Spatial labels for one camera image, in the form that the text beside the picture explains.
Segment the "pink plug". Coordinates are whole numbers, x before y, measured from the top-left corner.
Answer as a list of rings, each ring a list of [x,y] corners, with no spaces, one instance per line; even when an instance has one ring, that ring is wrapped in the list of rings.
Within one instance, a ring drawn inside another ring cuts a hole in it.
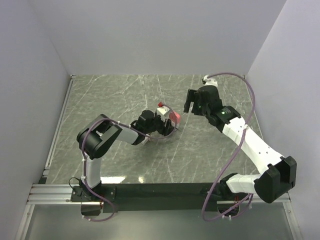
[[[177,125],[180,123],[180,115],[175,111],[171,111],[168,118]]]

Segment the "white socket cube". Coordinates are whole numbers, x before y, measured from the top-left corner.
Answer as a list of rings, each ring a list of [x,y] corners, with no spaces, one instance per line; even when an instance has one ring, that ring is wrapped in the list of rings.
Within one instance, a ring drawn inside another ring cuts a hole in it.
[[[170,119],[167,119],[165,121],[165,124],[164,124],[163,133],[168,135],[168,134],[176,131],[179,127],[180,127],[179,123],[175,123],[174,121],[171,121]]]

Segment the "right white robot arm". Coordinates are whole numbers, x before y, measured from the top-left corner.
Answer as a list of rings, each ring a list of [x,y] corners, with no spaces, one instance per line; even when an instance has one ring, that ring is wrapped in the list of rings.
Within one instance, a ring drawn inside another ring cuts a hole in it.
[[[258,174],[232,173],[220,180],[215,190],[222,198],[230,200],[238,193],[257,194],[270,204],[295,186],[296,160],[272,149],[246,125],[239,112],[224,106],[216,86],[189,89],[184,104],[184,112],[188,111],[206,117],[209,124],[240,146],[258,170]]]

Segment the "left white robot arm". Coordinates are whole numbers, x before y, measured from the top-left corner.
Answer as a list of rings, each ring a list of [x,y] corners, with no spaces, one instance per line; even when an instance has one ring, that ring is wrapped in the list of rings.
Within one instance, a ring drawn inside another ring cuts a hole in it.
[[[112,120],[101,114],[80,131],[76,137],[82,154],[82,174],[79,188],[73,188],[76,196],[88,201],[103,196],[101,181],[102,157],[115,141],[136,146],[149,139],[160,140],[175,132],[180,125],[180,115],[166,105],[155,112],[144,110],[130,125]]]

